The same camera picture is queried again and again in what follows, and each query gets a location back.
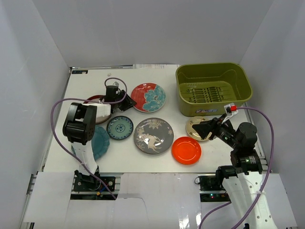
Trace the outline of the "red plate with teal flower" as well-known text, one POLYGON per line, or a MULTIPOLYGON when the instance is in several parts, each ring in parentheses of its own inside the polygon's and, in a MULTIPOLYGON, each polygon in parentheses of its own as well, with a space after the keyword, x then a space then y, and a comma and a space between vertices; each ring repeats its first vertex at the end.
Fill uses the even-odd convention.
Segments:
POLYGON ((166 103, 165 90, 155 83, 142 83, 136 86, 131 98, 136 102, 134 108, 144 113, 154 113, 166 103))

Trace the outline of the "grey plate with deer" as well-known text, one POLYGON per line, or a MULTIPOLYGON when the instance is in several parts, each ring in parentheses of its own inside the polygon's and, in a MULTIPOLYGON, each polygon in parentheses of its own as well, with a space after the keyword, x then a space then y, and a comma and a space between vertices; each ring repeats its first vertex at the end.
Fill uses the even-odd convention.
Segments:
POLYGON ((165 153, 173 143, 174 132, 168 122, 160 118, 147 118, 139 122, 134 131, 134 143, 144 153, 165 153))

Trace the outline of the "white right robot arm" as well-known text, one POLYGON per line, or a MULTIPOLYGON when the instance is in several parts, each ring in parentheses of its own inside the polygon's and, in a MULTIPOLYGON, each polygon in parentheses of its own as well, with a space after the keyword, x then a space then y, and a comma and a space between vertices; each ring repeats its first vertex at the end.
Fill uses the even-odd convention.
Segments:
POLYGON ((231 165, 219 166, 215 184, 225 190, 239 222, 235 229, 275 229, 267 198, 264 192, 268 173, 263 173, 262 164, 254 148, 257 128, 248 122, 239 124, 236 130, 229 121, 221 118, 194 124, 193 129, 200 137, 215 137, 232 148, 231 165))

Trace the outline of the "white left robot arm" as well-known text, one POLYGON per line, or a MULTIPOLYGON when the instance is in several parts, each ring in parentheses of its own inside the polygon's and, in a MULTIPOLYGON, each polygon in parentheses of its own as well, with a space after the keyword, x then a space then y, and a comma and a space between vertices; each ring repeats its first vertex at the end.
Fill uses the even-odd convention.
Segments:
POLYGON ((101 184, 101 179, 95 175, 98 165, 91 143, 96 120, 112 115, 117 109, 126 111, 136 104, 125 90, 120 90, 115 85, 106 86, 106 95, 101 95, 94 101, 71 103, 62 132, 71 143, 73 156, 79 160, 79 172, 87 175, 84 184, 89 190, 96 190, 101 184))

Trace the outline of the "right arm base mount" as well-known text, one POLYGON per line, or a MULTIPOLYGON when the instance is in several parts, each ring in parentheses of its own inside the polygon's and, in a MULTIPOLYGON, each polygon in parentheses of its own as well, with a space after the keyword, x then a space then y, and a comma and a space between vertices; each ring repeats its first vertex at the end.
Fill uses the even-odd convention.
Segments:
POLYGON ((218 184, 214 174, 197 176, 194 183, 199 186, 200 201, 205 202, 229 202, 230 198, 226 190, 218 184))

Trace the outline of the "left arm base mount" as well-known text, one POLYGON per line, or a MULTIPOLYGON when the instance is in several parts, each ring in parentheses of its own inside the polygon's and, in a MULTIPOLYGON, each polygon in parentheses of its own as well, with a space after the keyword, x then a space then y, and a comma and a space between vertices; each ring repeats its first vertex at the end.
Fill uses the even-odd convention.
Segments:
POLYGON ((114 193, 116 177, 101 176, 99 172, 96 172, 95 175, 105 185, 91 175, 83 175, 78 170, 74 171, 71 200, 114 200, 108 189, 114 193))

